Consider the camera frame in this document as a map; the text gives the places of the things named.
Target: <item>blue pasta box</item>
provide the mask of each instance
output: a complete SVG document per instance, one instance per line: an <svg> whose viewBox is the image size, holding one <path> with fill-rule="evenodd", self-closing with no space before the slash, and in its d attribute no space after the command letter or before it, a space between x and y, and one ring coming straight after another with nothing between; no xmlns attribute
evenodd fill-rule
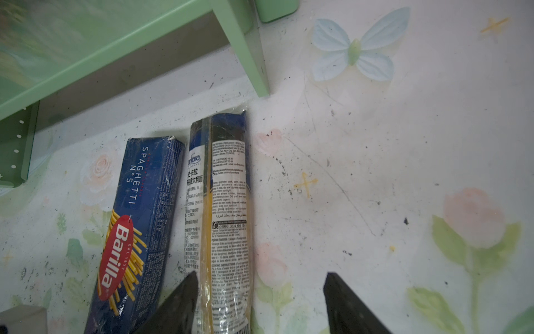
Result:
<svg viewBox="0 0 534 334"><path fill-rule="evenodd" d="M155 312L184 149L128 140L85 334L130 334Z"/></svg>

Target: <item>green metal shelf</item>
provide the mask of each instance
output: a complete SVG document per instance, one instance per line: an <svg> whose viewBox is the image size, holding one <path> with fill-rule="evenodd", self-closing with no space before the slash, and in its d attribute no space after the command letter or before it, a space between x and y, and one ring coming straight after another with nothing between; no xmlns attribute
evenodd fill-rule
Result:
<svg viewBox="0 0 534 334"><path fill-rule="evenodd" d="M0 121L0 188L14 188L28 179L39 103Z"/></svg>
<svg viewBox="0 0 534 334"><path fill-rule="evenodd" d="M0 120L211 11L268 95L249 0L1 0Z"/></svg>

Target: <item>dirty white floor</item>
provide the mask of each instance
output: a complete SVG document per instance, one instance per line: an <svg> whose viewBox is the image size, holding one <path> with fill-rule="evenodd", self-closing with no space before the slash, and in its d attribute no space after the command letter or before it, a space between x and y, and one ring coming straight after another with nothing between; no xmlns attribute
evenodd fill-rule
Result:
<svg viewBox="0 0 534 334"><path fill-rule="evenodd" d="M314 80L317 19L352 41L405 6L381 50L391 81L357 66ZM489 18L509 20L481 33ZM329 271L395 334L532 330L533 31L530 0L308 0L260 27L270 97L229 46L73 115L135 68L60 91L42 102L30 181L0 191L0 310L46 306L49 333L81 333L126 140L187 142L193 121L244 104L255 334L326 333ZM178 194L164 296L186 275L185 178Z"/></svg>

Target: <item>plastic wrap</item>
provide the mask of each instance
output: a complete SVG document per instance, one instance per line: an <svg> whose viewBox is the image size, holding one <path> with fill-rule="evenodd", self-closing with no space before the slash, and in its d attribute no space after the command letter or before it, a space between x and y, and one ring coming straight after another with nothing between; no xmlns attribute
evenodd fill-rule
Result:
<svg viewBox="0 0 534 334"><path fill-rule="evenodd" d="M252 222L246 111L191 126L186 269L199 274L193 333L249 334Z"/></svg>

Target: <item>red oval logo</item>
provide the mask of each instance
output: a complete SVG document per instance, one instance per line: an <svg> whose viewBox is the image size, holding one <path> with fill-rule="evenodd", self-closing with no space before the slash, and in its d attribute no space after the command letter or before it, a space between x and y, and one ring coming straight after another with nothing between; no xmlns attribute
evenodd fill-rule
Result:
<svg viewBox="0 0 534 334"><path fill-rule="evenodd" d="M133 244L134 223L130 216L124 215L113 225L102 253L98 272L100 300L109 299L122 281L124 272L128 268Z"/></svg>

